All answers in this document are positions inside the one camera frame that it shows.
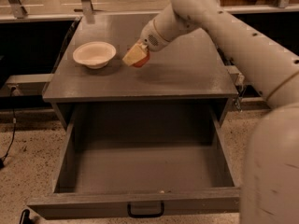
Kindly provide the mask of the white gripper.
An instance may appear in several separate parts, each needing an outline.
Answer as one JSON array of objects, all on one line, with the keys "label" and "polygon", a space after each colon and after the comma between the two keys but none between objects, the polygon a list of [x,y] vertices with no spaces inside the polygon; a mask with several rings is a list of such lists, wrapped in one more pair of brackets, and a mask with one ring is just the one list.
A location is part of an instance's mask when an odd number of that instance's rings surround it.
[{"label": "white gripper", "polygon": [[141,67],[149,60],[149,50],[160,51],[169,44],[158,34],[154,21],[149,21],[143,28],[140,40],[142,43],[135,43],[123,57],[126,65]]}]

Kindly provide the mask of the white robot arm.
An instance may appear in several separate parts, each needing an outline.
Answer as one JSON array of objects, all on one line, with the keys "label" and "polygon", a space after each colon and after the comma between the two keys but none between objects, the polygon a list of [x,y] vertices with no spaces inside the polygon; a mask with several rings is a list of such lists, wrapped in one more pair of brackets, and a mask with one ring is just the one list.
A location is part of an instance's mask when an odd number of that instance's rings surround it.
[{"label": "white robot arm", "polygon": [[123,58],[143,66],[183,34],[201,28],[261,94],[271,112],[247,145],[241,224],[299,224],[299,58],[226,12],[218,0],[170,0]]}]

